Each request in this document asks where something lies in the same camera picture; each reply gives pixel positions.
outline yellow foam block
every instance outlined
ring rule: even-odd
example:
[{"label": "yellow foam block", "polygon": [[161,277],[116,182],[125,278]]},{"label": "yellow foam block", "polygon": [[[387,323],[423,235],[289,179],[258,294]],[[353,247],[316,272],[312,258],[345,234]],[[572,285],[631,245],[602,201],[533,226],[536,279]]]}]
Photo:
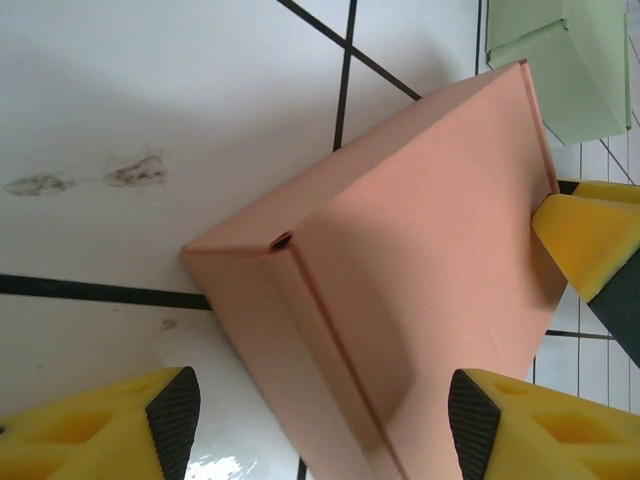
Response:
[{"label": "yellow foam block", "polygon": [[640,247],[640,206],[550,195],[533,228],[585,302],[590,302]]},{"label": "yellow foam block", "polygon": [[0,418],[0,479],[182,479],[199,405],[169,368]]},{"label": "yellow foam block", "polygon": [[580,182],[560,181],[561,185],[563,183],[572,184],[572,194],[577,197],[640,205],[640,187],[637,185],[596,180],[582,180]]},{"label": "yellow foam block", "polygon": [[465,480],[640,478],[640,417],[482,370],[458,370],[450,423]]}]

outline dirt smudge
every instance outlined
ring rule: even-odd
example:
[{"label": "dirt smudge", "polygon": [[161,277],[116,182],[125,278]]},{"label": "dirt smudge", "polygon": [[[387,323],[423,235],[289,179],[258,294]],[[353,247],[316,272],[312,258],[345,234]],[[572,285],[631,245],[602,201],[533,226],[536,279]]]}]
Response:
[{"label": "dirt smudge", "polygon": [[167,171],[162,163],[162,155],[149,155],[133,165],[119,168],[104,176],[107,185],[112,187],[144,187],[163,185]]},{"label": "dirt smudge", "polygon": [[16,197],[43,197],[58,195],[75,184],[74,180],[65,181],[51,173],[41,173],[32,177],[19,178],[2,188]]}]

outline foam block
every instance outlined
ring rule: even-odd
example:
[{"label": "foam block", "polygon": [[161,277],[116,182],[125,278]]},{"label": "foam block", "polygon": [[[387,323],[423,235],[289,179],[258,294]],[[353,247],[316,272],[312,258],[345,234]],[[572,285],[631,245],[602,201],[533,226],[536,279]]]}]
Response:
[{"label": "foam block", "polygon": [[[636,199],[636,187],[597,187],[583,192]],[[547,198],[533,227],[578,295],[640,365],[640,205],[580,198],[580,188]]]},{"label": "foam block", "polygon": [[0,418],[0,478],[183,480],[199,410],[186,367]]},{"label": "foam block", "polygon": [[465,480],[640,478],[640,417],[482,370],[458,370],[449,421]]},{"label": "foam block", "polygon": [[526,63],[433,92],[184,248],[316,480],[460,478],[456,368],[524,378],[566,282]]},{"label": "foam block", "polygon": [[640,205],[640,187],[596,180],[560,180],[560,193],[594,200]]},{"label": "foam block", "polygon": [[611,0],[491,0],[492,67],[531,64],[545,123],[565,144],[631,128],[624,7]]}]

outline black tile grout line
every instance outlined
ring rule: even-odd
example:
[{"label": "black tile grout line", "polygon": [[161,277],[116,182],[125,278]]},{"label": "black tile grout line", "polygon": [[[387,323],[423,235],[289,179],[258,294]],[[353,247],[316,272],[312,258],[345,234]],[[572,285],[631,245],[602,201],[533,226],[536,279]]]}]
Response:
[{"label": "black tile grout line", "polygon": [[627,179],[631,182],[631,185],[635,185],[635,182],[633,181],[633,178],[631,178],[631,175],[629,175],[629,172],[627,172],[625,170],[625,168],[622,166],[622,164],[620,163],[620,161],[618,160],[618,158],[613,154],[613,152],[611,150],[609,150],[609,145],[607,145],[606,143],[604,143],[604,140],[600,139],[600,143],[602,144],[602,146],[607,150],[607,152],[609,153],[609,157],[613,158],[613,161],[616,162],[616,164],[618,165],[618,167],[620,167],[620,170],[622,170],[622,173],[625,174],[625,176],[627,177]]},{"label": "black tile grout line", "polygon": [[356,25],[356,8],[358,0],[350,0],[347,19],[347,38],[342,58],[342,75],[340,77],[340,93],[338,95],[338,113],[336,115],[336,131],[333,136],[333,151],[342,147],[344,133],[344,117],[347,112],[347,92],[349,90],[349,69],[351,68],[351,50],[353,49],[353,32]]},{"label": "black tile grout line", "polygon": [[0,294],[211,310],[204,295],[0,274]]},{"label": "black tile grout line", "polygon": [[[347,41],[338,35],[336,32],[327,27],[324,23],[318,20],[316,17],[307,12],[304,8],[300,7],[297,3],[292,0],[276,0],[283,7],[287,8],[289,11],[300,17],[302,20],[307,22],[310,26],[318,30],[320,33],[325,35],[327,38],[332,40],[338,46],[342,48],[347,48]],[[385,70],[378,63],[373,61],[369,56],[367,56],[364,52],[359,50],[356,47],[351,47],[351,55],[364,63],[371,70],[376,72],[378,75],[383,77],[389,83],[394,85],[395,87],[402,90],[405,94],[411,97],[414,100],[420,100],[422,98],[418,95],[414,90],[412,90],[408,85],[400,81],[398,78],[394,77],[389,71]]]},{"label": "black tile grout line", "polygon": [[476,75],[480,73],[480,33],[482,29],[482,0],[478,0],[478,26],[476,31]]},{"label": "black tile grout line", "polygon": [[331,30],[324,23],[322,23],[316,17],[311,15],[309,12],[307,12],[304,8],[302,8],[296,2],[294,2],[293,0],[276,0],[276,2],[278,2],[280,5],[282,5],[292,13],[296,14],[298,17],[300,17],[302,20],[304,20],[309,25],[311,25],[313,28],[318,30],[324,36],[326,36],[327,38],[329,38],[330,40],[332,40],[333,42],[337,43],[339,46],[344,48],[345,46],[344,38],[342,38],[339,34]]},{"label": "black tile grout line", "polygon": [[638,50],[636,50],[636,46],[633,43],[633,40],[631,39],[631,35],[629,35],[629,43],[631,44],[631,48],[633,49],[633,53],[636,54],[636,60],[638,60],[638,63],[640,63],[640,55],[638,55]]},{"label": "black tile grout line", "polygon": [[300,461],[298,461],[298,476],[296,477],[296,480],[305,480],[307,478],[307,465],[304,463],[304,460],[302,460],[302,457],[300,457]]},{"label": "black tile grout line", "polygon": [[582,333],[579,331],[565,332],[563,330],[547,330],[545,335],[549,337],[588,338],[591,340],[615,340],[615,338],[613,338],[611,335],[601,335],[599,333]]},{"label": "black tile grout line", "polygon": [[358,60],[364,63],[367,67],[369,67],[371,70],[376,72],[378,75],[380,75],[382,78],[387,80],[396,88],[399,88],[400,90],[402,90],[406,95],[411,97],[413,100],[420,100],[422,98],[422,96],[416,93],[408,85],[398,80],[391,73],[389,73],[387,70],[382,68],[379,64],[374,62],[371,58],[365,55],[361,50],[358,50],[356,47],[353,47],[351,53],[353,54],[354,57],[356,57]]},{"label": "black tile grout line", "polygon": [[607,340],[607,406],[611,406],[611,340]]},{"label": "black tile grout line", "polygon": [[611,182],[611,137],[607,137],[607,182]]}]

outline white surface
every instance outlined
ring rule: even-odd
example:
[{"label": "white surface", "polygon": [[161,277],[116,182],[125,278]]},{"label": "white surface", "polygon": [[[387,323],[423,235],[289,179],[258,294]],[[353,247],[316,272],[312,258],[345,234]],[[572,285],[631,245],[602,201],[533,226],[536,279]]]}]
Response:
[{"label": "white surface", "polygon": [[345,37],[349,17],[349,0],[294,0],[331,30]]},{"label": "white surface", "polygon": [[609,342],[609,406],[629,411],[629,357],[613,340]]},{"label": "white surface", "polygon": [[580,339],[580,398],[607,405],[609,402],[609,349],[606,340]]},{"label": "white surface", "polygon": [[544,338],[536,355],[536,385],[578,394],[577,338]]},{"label": "white surface", "polygon": [[477,0],[363,0],[354,45],[420,95],[475,73]]},{"label": "white surface", "polygon": [[582,300],[580,301],[580,332],[596,335],[607,335],[609,333],[595,313]]},{"label": "white surface", "polygon": [[578,331],[578,294],[571,285],[567,288],[560,299],[560,304],[556,310],[553,320],[551,321],[552,330],[560,330],[563,332]]},{"label": "white surface", "polygon": [[297,454],[211,312],[6,295],[0,308],[0,416],[190,365],[202,407],[187,478],[293,480]]},{"label": "white surface", "polygon": [[0,189],[3,273],[192,291],[179,249],[331,151],[342,51],[275,0],[5,2],[0,44],[2,183],[77,182]]},{"label": "white surface", "polygon": [[[347,0],[297,3],[344,35]],[[354,43],[424,94],[474,73],[477,7],[360,0]],[[343,52],[276,0],[8,0],[0,25],[0,273],[195,291],[180,247],[331,151]],[[483,22],[480,72],[484,36]],[[344,143],[411,103],[356,59],[349,80]],[[608,144],[640,183],[635,121],[627,136]],[[626,180],[600,142],[550,142],[560,176]],[[164,184],[104,181],[149,155]],[[75,186],[1,189],[42,173]],[[295,452],[209,312],[0,296],[0,313],[0,415],[190,363],[203,386],[190,478],[295,478]],[[606,333],[569,290],[551,328],[578,323]],[[577,344],[547,337],[536,381],[577,390]],[[579,365],[582,396],[640,413],[640,370],[615,342],[580,340]]]}]

